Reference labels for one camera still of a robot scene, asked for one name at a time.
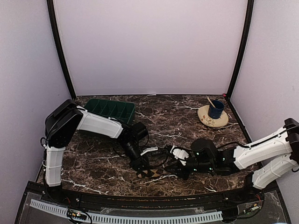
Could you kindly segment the brown argyle sock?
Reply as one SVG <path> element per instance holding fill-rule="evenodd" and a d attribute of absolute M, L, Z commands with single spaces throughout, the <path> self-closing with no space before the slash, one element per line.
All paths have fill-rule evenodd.
<path fill-rule="evenodd" d="M 138 178 L 145 179 L 145 178 L 156 178 L 160 177 L 161 174 L 157 173 L 157 169 L 148 169 L 139 171 L 136 173 Z"/>

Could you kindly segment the green plastic divider tray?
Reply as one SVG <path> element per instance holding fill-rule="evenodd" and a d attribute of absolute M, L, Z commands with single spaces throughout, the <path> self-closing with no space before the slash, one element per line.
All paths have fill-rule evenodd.
<path fill-rule="evenodd" d="M 121 101 L 90 99 L 84 106 L 86 110 L 94 114 L 116 118 L 131 125 L 135 117 L 135 104 Z"/>

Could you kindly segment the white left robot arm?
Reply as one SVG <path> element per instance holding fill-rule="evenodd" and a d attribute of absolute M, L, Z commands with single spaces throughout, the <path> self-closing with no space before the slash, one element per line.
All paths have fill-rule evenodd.
<path fill-rule="evenodd" d="M 153 174 L 148 158 L 141 152 L 139 145 L 139 141 L 148 136 L 143 123 L 130 125 L 118 118 L 101 116 L 68 99 L 46 118 L 45 136 L 40 139 L 40 144 L 45 149 L 44 182 L 50 187 L 47 195 L 55 203 L 66 200 L 66 193 L 58 186 L 61 185 L 64 151 L 76 131 L 116 139 L 130 159 L 130 167 L 138 175 L 150 177 Z"/>

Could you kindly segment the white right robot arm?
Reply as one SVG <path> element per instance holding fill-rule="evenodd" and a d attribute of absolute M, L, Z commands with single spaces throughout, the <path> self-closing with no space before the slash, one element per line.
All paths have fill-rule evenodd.
<path fill-rule="evenodd" d="M 245 187 L 239 191 L 238 198 L 247 203 L 256 196 L 256 189 L 264 189 L 299 165 L 299 123 L 292 118 L 286 119 L 276 132 L 228 149 L 216 147 L 212 140 L 199 138 L 191 144 L 190 150 L 172 146 L 167 152 L 174 162 L 164 169 L 184 180 L 195 172 L 227 176 L 270 159 L 267 165 L 246 176 Z"/>

